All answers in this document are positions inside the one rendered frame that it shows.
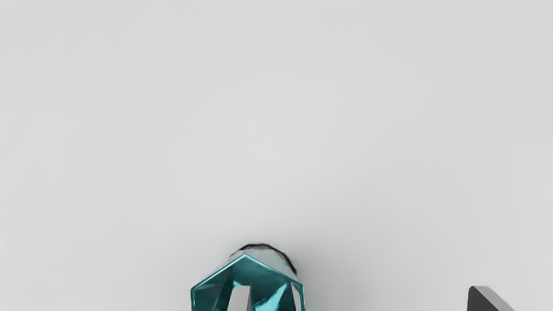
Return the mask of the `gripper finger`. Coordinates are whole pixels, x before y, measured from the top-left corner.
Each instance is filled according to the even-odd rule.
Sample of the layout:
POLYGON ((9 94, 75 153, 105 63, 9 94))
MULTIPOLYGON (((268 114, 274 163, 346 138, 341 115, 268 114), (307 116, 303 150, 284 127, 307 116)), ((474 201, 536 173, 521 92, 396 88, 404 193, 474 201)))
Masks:
POLYGON ((471 286, 468 289, 467 311, 515 311, 488 286, 471 286))

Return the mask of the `teal faceted mug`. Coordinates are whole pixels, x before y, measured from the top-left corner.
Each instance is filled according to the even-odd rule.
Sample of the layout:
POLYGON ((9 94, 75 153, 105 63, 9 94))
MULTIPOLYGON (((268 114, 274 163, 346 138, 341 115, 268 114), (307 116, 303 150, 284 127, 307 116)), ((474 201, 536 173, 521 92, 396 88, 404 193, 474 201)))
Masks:
POLYGON ((191 288, 191 311, 306 311, 291 260, 268 244, 248 244, 191 288))

